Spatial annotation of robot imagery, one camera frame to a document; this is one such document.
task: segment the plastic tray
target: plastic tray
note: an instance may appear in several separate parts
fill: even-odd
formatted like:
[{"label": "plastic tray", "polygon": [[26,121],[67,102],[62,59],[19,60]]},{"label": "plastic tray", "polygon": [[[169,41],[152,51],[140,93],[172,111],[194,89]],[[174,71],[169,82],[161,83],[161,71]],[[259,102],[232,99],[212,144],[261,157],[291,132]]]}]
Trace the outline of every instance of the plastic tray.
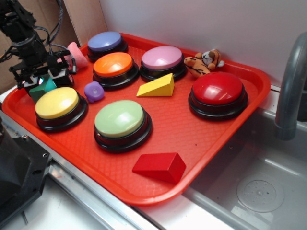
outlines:
[{"label": "plastic tray", "polygon": [[[129,45],[128,53],[140,66],[142,55],[156,46],[164,46],[143,38],[122,34]],[[87,46],[81,51],[86,56]],[[185,57],[196,52],[184,50]],[[5,99],[3,111],[40,140],[58,152],[85,174],[109,190],[123,202],[135,206],[153,205],[181,194],[255,111],[270,91],[270,81],[262,71],[225,60],[219,71],[236,74],[248,93],[248,106],[232,120],[212,122],[197,118],[189,110],[188,95],[195,78],[187,73],[175,82],[172,97],[136,97],[138,80],[122,90],[106,92],[104,99],[89,103],[89,112],[77,126],[60,133],[48,134],[36,124],[35,104],[24,90],[15,90]],[[84,96],[84,86],[92,81],[93,64],[74,76],[74,88]],[[105,105],[129,99],[138,102],[153,120],[149,140],[134,151],[111,154],[100,149],[94,139],[94,119]],[[147,178],[132,172],[141,154],[178,152],[187,168],[178,184]]]}]

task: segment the gray faucet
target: gray faucet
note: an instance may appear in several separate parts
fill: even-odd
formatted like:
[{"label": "gray faucet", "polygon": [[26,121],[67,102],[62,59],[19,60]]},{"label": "gray faucet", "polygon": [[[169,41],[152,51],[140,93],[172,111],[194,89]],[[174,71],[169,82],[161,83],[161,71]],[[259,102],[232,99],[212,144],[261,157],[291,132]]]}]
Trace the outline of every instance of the gray faucet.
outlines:
[{"label": "gray faucet", "polygon": [[307,32],[296,40],[283,76],[275,118],[278,139],[291,140],[298,121],[307,120]]}]

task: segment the sink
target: sink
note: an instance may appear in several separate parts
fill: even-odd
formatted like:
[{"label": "sink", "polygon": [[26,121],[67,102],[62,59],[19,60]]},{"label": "sink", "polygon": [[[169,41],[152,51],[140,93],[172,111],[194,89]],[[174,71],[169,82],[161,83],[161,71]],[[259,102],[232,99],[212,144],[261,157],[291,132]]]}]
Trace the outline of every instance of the sink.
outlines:
[{"label": "sink", "polygon": [[274,120],[254,112],[184,196],[234,229],[307,229],[307,125],[282,141]]}]

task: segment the pink plush toy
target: pink plush toy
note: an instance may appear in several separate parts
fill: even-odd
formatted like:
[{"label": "pink plush toy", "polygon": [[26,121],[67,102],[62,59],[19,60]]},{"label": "pink plush toy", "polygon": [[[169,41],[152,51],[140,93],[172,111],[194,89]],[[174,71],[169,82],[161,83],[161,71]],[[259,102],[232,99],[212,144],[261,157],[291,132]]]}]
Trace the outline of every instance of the pink plush toy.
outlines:
[{"label": "pink plush toy", "polygon": [[[78,48],[77,43],[75,42],[70,43],[67,49],[71,52],[71,54],[76,60],[77,71],[88,65],[88,61],[85,58],[85,56],[82,54],[81,50]],[[67,55],[65,56],[65,59],[69,63],[69,69],[71,69],[72,68],[71,56]]]}]

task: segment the sink drain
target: sink drain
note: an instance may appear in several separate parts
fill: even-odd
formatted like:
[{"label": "sink drain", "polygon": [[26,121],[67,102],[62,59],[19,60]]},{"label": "sink drain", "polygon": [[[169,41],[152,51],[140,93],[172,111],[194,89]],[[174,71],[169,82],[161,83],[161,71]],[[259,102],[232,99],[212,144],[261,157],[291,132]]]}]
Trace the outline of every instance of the sink drain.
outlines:
[{"label": "sink drain", "polygon": [[241,203],[255,212],[272,212],[283,203],[283,189],[274,179],[265,175],[244,178],[237,187]]}]

